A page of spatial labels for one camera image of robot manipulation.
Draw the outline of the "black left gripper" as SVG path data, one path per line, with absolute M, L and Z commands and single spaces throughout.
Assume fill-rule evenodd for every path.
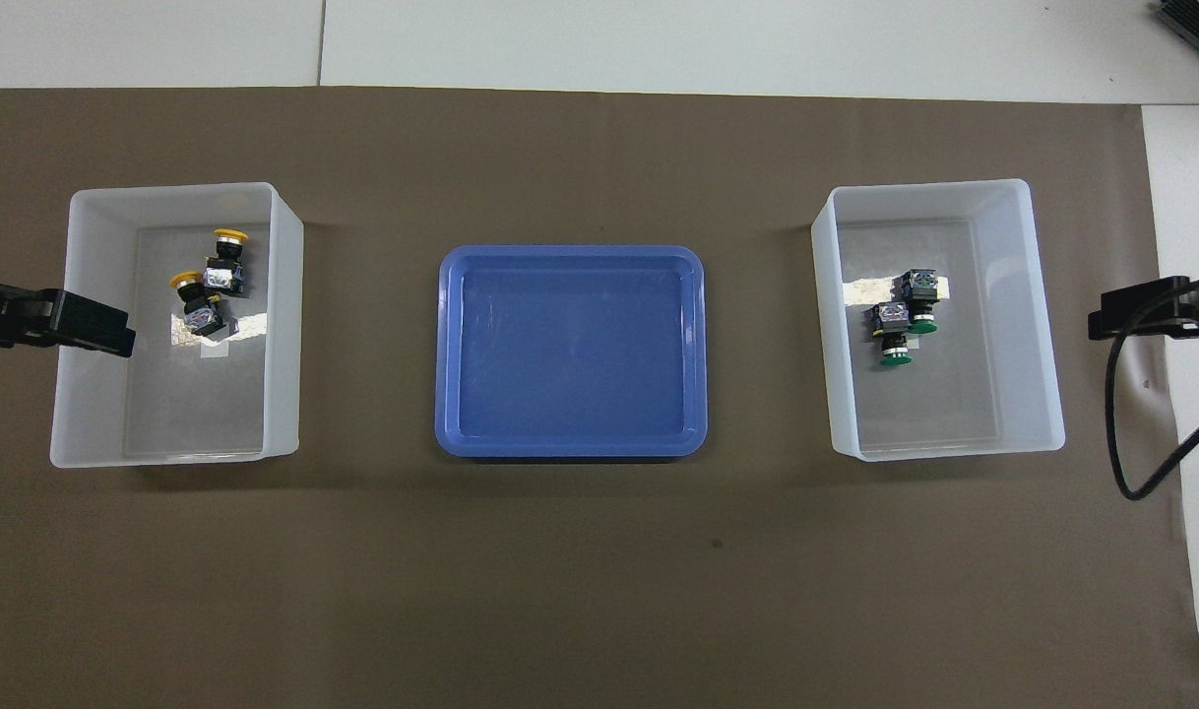
M 127 311 L 73 292 L 0 286 L 0 346 L 54 346 L 54 338 L 109 355 L 131 355 L 135 346 Z

